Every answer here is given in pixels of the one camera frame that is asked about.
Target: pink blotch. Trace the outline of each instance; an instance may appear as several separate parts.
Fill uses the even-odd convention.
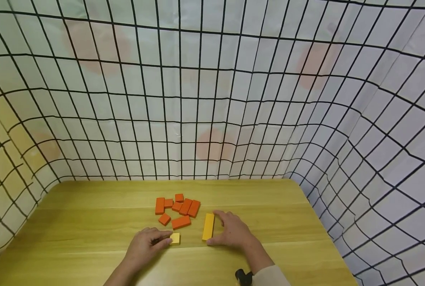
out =
[[[111,24],[91,23],[93,29],[90,30],[89,23],[86,21],[67,20],[68,30],[71,36],[71,41],[68,37],[67,30],[64,29],[62,40],[68,48],[69,53],[74,57],[74,52],[71,47],[71,42],[74,45],[78,58],[98,60],[98,54],[93,42],[93,36],[97,44],[99,56],[101,60],[119,61],[117,49],[115,47],[114,33]],[[119,46],[120,59],[122,61],[130,60],[130,44],[122,32],[120,27],[114,26],[117,45]],[[81,66],[84,66],[89,71],[101,75],[101,67],[98,61],[79,61]],[[102,63],[104,75],[113,75],[120,72],[120,66],[117,63]]]
[[[208,153],[210,160],[220,160],[220,159],[229,159],[230,154],[233,150],[231,144],[222,144],[222,143],[210,143],[210,142],[223,142],[224,135],[218,129],[213,128],[206,130],[200,136],[198,136],[196,141],[196,156],[200,160],[207,160]]]
[[[332,69],[333,63],[335,62],[335,55],[338,49],[338,45],[331,45],[327,53],[328,46],[329,46],[328,43],[313,43],[311,52],[309,52],[309,56],[308,56],[310,45],[309,44],[306,45],[302,55],[300,56],[298,60],[298,64],[296,66],[296,72],[312,73],[314,75],[328,74],[330,70]],[[327,57],[325,58],[321,69],[319,69],[325,54],[327,54]],[[304,66],[303,72],[301,72],[305,60],[306,60],[306,65]],[[317,78],[315,78],[314,75],[302,75],[300,77],[300,85],[303,88],[310,89],[312,87],[312,84],[314,84],[314,87],[312,88],[313,90],[321,89],[324,86],[325,82],[327,81],[328,77],[318,76]]]
[[[32,133],[33,139],[38,144],[38,148],[46,157],[48,162],[52,162],[60,157],[60,148],[52,135],[41,132]]]

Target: wooden table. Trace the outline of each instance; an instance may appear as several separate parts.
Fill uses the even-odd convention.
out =
[[[99,286],[146,226],[169,229],[155,198],[201,201],[192,225],[135,279],[138,286],[235,285],[244,257],[201,240],[206,213],[232,211],[263,243],[293,286],[356,285],[350,271],[291,180],[64,182],[44,198],[0,258],[0,286]],[[167,211],[171,217],[179,214]],[[214,233],[222,226],[215,219]]]

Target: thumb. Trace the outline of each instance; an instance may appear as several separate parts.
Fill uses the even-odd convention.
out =
[[[209,238],[208,240],[206,240],[206,244],[210,245],[210,246],[215,246],[215,245],[224,245],[225,244],[225,237],[223,234],[219,234],[213,238]]]
[[[154,244],[154,245],[152,246],[152,249],[153,249],[153,251],[155,251],[155,252],[159,252],[159,251],[161,251],[162,249],[167,248],[167,247],[168,247],[168,245],[169,245],[171,242],[173,242],[173,239],[171,239],[171,238],[165,238],[165,239],[162,239],[162,240],[160,240],[157,244]]]

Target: black object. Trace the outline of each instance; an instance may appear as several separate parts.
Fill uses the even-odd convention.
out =
[[[246,274],[242,269],[238,269],[235,272],[235,277],[238,280],[240,286],[251,286],[252,276],[254,276],[252,272]]]

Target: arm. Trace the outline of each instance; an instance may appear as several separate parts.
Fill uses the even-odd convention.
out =
[[[243,252],[254,274],[252,285],[288,285],[281,270],[266,253],[260,241],[250,232],[249,227],[240,220],[239,216],[223,211],[213,211],[222,221],[224,231],[207,240],[208,245],[227,245]]]
[[[127,286],[133,277],[173,240],[171,231],[145,228],[131,241],[125,258],[112,272],[104,286]]]

